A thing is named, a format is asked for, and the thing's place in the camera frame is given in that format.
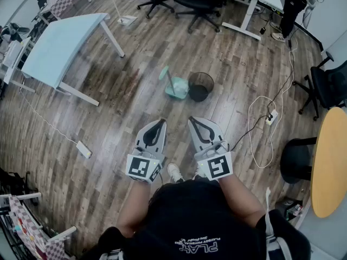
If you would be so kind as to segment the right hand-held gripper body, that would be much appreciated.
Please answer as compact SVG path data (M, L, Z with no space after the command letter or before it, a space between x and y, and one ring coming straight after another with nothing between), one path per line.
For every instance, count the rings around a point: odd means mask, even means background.
M233 174L232 155L227 142L218 142L197 152L197 164L209 180Z

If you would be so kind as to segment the black round stool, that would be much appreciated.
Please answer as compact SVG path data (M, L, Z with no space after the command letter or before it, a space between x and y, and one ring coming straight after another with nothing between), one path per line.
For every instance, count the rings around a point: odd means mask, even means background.
M295 184L300 180L311 180L312 166L310 145L315 145L317 137L292 139L284 147L280 159L280 172L283 180Z

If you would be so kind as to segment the person's left shoe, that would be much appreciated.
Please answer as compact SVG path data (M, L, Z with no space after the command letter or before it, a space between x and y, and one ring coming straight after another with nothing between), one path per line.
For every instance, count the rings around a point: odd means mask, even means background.
M169 163L168 167L168 174L171 177L171 179L175 182L175 183L182 183L184 182L184 178L178 168L178 166L174 163Z

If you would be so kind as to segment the white power strip with plugs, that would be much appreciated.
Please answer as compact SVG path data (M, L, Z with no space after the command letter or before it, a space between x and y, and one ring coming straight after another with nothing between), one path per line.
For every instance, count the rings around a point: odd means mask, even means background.
M266 119L265 123L270 126L276 120L277 117L278 112L275 109L273 109L269 114L268 118Z

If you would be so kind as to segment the person's left forearm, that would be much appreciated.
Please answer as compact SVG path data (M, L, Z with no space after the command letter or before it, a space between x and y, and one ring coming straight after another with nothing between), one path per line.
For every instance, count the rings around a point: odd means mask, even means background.
M148 212L150 193L150 184L134 181L117 219L116 227L124 237L131 238L142 225Z

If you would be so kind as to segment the person's right forearm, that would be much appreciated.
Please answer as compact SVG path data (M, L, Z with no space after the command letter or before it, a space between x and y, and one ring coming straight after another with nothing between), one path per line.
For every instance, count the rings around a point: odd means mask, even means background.
M230 209L242 221L255 227L265 215L265 209L258 198L234 174L218 181Z

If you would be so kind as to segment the black wire waste bin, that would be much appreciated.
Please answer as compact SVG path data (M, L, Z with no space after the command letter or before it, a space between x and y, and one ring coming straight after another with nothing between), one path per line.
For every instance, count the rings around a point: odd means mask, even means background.
M196 72L188 79L188 94L195 102L204 101L214 89L213 78L204 72Z

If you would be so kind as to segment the green dustpan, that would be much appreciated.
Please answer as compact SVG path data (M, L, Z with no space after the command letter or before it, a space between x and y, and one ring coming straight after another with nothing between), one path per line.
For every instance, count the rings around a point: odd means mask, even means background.
M188 80L183 79L181 77L171 76L169 72L169 66L165 66L159 75L159 80L163 80L165 78L169 80L169 84L165 88L165 93L168 96L176 98L176 99L181 99L181 100L185 99L188 94L188 91L186 93L175 92L174 83L176 81L185 81L188 84Z

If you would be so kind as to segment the yellow round table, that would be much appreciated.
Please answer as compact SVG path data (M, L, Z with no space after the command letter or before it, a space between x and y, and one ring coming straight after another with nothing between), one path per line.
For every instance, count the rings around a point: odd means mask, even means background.
M347 114L330 109L314 147L311 206L319 218L331 215L347 193Z

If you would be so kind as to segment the person's black shirt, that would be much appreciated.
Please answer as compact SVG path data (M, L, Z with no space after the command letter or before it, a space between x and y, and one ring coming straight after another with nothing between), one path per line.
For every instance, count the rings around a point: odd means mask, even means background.
M110 227L86 258L114 250L123 260L311 260L310 242L278 210L249 226L208 179L162 186L131 238Z

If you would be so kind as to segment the light blue table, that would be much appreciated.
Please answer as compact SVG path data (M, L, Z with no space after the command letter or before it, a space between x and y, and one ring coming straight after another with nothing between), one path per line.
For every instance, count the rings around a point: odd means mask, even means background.
M107 13L75 16L52 22L32 48L21 71L64 94L75 95L95 106L99 102L63 82L65 73L78 51L93 31L100 26L120 57L125 53L105 23Z

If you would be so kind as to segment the black storage box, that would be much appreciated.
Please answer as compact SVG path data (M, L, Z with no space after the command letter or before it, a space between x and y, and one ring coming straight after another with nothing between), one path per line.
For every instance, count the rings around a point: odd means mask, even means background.
M281 201L275 203L275 209L279 210L287 221L290 221L301 215L303 201L284 197Z

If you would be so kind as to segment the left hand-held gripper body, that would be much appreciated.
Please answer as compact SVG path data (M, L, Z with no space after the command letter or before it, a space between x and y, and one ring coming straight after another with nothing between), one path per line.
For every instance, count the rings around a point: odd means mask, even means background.
M152 184L162 170L164 160L161 153L135 147L132 154L127 155L125 174L133 180Z

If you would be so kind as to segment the white metal rack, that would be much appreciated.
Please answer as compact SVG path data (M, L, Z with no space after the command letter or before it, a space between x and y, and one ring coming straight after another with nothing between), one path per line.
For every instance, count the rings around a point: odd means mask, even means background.
M7 70L5 72L3 82L6 84L14 84L16 86L19 86L20 88L23 88L27 91L30 91L32 93L35 93L36 90L29 88L28 86L25 86L24 84L17 82L13 80L13 76L15 75L16 71L20 71L18 65L20 62L22 62L22 57L25 54L26 51L29 53L31 52L32 48L34 47L34 42L31 40L31 37L25 38L22 42L19 41L12 41L9 44L9 49L5 53L4 59L0 65L0 69L5 66L7 67Z

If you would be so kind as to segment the flat white power strip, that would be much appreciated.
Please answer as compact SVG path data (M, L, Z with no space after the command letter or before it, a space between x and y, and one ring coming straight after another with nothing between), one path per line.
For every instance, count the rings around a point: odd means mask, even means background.
M76 147L86 159L89 159L91 157L92 152L85 144L83 144L83 142L78 141Z

